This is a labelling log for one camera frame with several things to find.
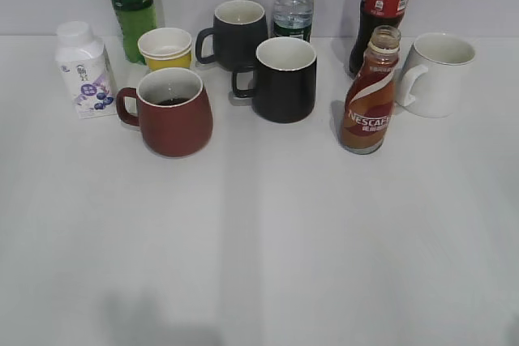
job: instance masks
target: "white bottle cap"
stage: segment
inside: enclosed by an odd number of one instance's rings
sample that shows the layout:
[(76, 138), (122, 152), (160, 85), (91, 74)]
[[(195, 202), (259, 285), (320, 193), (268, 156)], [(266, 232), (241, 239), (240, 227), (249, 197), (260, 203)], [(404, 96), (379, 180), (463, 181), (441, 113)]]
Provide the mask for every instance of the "white bottle cap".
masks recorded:
[(92, 29), (86, 22), (74, 21), (60, 24), (56, 34), (64, 46), (84, 46), (94, 41)]

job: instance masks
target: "mug rim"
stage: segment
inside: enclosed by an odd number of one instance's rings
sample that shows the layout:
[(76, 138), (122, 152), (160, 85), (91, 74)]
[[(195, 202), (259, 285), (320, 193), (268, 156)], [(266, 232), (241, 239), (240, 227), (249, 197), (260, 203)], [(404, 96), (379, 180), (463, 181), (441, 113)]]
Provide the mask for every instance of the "mug rim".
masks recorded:
[[(297, 67), (297, 68), (280, 68), (280, 67), (277, 67), (277, 66), (269, 65), (269, 64), (267, 64), (266, 62), (264, 62), (260, 58), (259, 51), (260, 51), (260, 49), (262, 47), (264, 47), (266, 45), (269, 45), (269, 43), (270, 43), (270, 45), (272, 45), (272, 43), (275, 42), (275, 41), (292, 41), (292, 42), (297, 41), (297, 42), (300, 42), (300, 43), (302, 43), (306, 47), (309, 47), (312, 50), (313, 58), (306, 65), (300, 66), (300, 67)], [(310, 42), (306, 42), (305, 40), (302, 40), (300, 38), (294, 38), (292, 36), (275, 36), (273, 38), (269, 38), (269, 39), (263, 41), (261, 44), (258, 45), (258, 47), (256, 48), (256, 58), (258, 59), (259, 62), (261, 62), (267, 68), (278, 70), (278, 71), (281, 71), (281, 72), (295, 72), (295, 71), (298, 71), (298, 70), (301, 70), (301, 69), (306, 69), (309, 66), (311, 66), (315, 62), (315, 60), (317, 59), (317, 52), (315, 51), (314, 47), (311, 45)]]
[[(184, 72), (184, 73), (188, 73), (188, 74), (194, 75), (198, 79), (198, 81), (199, 81), (199, 90), (198, 90), (198, 92), (191, 99), (189, 99), (188, 101), (184, 101), (183, 103), (180, 103), (179, 105), (156, 105), (156, 104), (151, 103), (151, 102), (147, 101), (146, 99), (144, 99), (141, 96), (141, 94), (140, 94), (140, 89), (142, 88), (144, 81), (146, 79), (151, 79), (152, 77), (157, 77), (160, 73), (165, 73), (165, 72), (168, 72), (168, 73), (182, 73), (182, 72)], [(157, 107), (158, 109), (171, 109), (173, 107), (182, 107), (183, 105), (188, 105), (194, 99), (196, 99), (198, 96), (200, 96), (200, 94), (202, 93), (203, 90), (204, 90), (204, 81), (193, 70), (187, 69), (187, 68), (162, 68), (162, 69), (157, 69), (157, 70), (154, 70), (153, 72), (149, 72), (148, 74), (146, 74), (139, 81), (139, 84), (137, 85), (137, 88), (136, 88), (136, 93), (137, 93), (137, 97), (139, 97), (139, 100), (142, 101), (143, 103), (145, 103), (146, 105), (151, 105), (152, 107)]]
[[(470, 50), (472, 51), (471, 59), (468, 60), (468, 61), (465, 61), (465, 62), (454, 62), (453, 63), (453, 62), (438, 61), (438, 60), (435, 60), (434, 58), (430, 58), (429, 56), (426, 56), (424, 53), (422, 53), (418, 49), (417, 43), (420, 40), (422, 40), (423, 38), (426, 38), (428, 36), (446, 36), (446, 37), (452, 38), (452, 39), (454, 39), (456, 41), (460, 41), (460, 42), (462, 42), (465, 45), (468, 45), (470, 47)], [(434, 62), (434, 63), (440, 64), (440, 65), (462, 66), (462, 65), (470, 64), (476, 58), (476, 49), (475, 49), (475, 47), (471, 43), (469, 43), (468, 41), (464, 40), (460, 36), (457, 36), (456, 34), (451, 34), (449, 32), (426, 32), (424, 34), (421, 34), (421, 35), (417, 36), (416, 39), (413, 41), (413, 48), (414, 48), (414, 50), (416, 50), (416, 53), (418, 53), (418, 55), (420, 57), (423, 57), (423, 58), (425, 58), (426, 60), (428, 60), (430, 62)]]
[[(223, 7), (223, 6), (226, 6), (226, 5), (229, 5), (231, 3), (248, 3), (248, 4), (253, 4), (255, 6), (259, 6), (259, 8), (261, 9), (261, 15), (257, 18), (257, 19), (254, 19), (250, 22), (229, 22), (227, 20), (223, 20), (220, 16), (218, 16), (218, 10)], [(252, 23), (256, 23), (258, 22), (259, 20), (261, 20), (264, 16), (265, 16), (265, 9), (263, 6), (261, 6), (259, 3), (257, 2), (254, 2), (252, 0), (228, 0), (227, 2), (223, 2), (221, 4), (219, 4), (217, 6), (217, 8), (215, 8), (214, 10), (214, 16), (216, 18), (218, 18), (218, 20), (220, 20), (221, 22), (223, 23), (227, 23), (227, 24), (233, 24), (233, 25), (236, 25), (236, 26), (244, 26), (244, 25), (247, 25), (247, 24), (252, 24)]]

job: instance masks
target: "nescafe bottle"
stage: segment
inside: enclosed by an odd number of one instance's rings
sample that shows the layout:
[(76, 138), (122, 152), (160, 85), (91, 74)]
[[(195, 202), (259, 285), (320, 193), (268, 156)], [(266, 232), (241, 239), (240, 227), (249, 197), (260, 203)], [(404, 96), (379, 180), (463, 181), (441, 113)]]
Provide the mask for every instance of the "nescafe bottle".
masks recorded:
[(375, 28), (364, 63), (345, 102), (341, 143), (356, 154), (370, 154), (384, 141), (395, 100), (395, 66), (400, 32), (392, 26)]
[(355, 76), (363, 62), (364, 51), (377, 26), (398, 28), (408, 0), (362, 0), (357, 42), (350, 55), (350, 73)]

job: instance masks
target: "white plastic bottle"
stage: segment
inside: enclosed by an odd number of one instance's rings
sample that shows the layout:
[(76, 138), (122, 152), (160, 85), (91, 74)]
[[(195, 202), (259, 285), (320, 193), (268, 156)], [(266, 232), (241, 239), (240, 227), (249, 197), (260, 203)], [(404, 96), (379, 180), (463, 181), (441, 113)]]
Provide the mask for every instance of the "white plastic bottle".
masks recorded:
[(314, 0), (274, 0), (272, 34), (310, 40)]
[(86, 22), (59, 25), (56, 62), (79, 118), (116, 113), (114, 76), (103, 40)]

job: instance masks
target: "paper cup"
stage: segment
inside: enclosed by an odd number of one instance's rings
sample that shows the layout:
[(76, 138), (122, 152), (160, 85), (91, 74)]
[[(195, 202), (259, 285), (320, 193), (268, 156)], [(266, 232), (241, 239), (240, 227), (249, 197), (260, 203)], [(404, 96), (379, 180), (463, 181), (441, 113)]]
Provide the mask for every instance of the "paper cup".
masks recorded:
[(143, 34), (137, 45), (149, 69), (191, 66), (191, 34), (180, 28), (156, 28)]

